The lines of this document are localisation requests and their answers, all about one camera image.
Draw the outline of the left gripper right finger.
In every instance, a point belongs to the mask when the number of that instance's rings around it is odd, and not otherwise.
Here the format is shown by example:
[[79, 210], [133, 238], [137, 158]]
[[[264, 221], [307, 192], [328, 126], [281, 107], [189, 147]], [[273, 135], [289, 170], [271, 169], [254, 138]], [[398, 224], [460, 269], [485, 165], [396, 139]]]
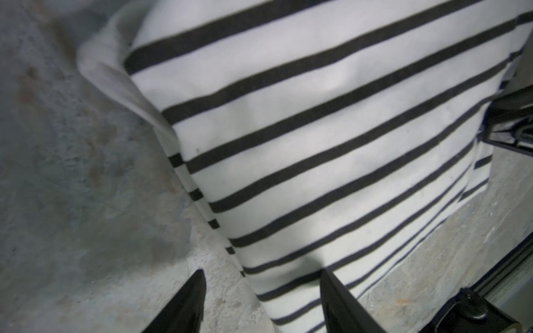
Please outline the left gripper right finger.
[[321, 270], [320, 296], [327, 333], [385, 333], [334, 273], [326, 269]]

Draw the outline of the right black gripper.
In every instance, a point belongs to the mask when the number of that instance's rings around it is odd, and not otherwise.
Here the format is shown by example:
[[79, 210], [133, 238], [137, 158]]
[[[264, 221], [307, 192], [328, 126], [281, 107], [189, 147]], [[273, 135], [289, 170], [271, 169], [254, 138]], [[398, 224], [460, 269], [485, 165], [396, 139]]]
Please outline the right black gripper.
[[480, 139], [532, 156], [532, 36], [503, 76], [497, 97], [485, 113]]

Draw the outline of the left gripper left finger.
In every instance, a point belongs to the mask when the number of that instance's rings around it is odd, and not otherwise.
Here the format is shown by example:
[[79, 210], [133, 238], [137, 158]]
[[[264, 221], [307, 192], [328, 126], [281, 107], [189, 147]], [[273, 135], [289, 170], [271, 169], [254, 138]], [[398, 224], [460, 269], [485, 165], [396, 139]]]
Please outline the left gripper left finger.
[[206, 291], [204, 270], [198, 269], [142, 333], [199, 333]]

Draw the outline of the black white striped tank top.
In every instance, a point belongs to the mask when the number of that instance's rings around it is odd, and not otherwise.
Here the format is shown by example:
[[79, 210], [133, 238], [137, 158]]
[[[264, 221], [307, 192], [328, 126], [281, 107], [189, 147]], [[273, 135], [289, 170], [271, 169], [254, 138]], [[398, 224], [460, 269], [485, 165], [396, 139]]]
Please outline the black white striped tank top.
[[483, 191], [531, 1], [131, 1], [77, 54], [150, 123], [278, 332], [324, 332]]

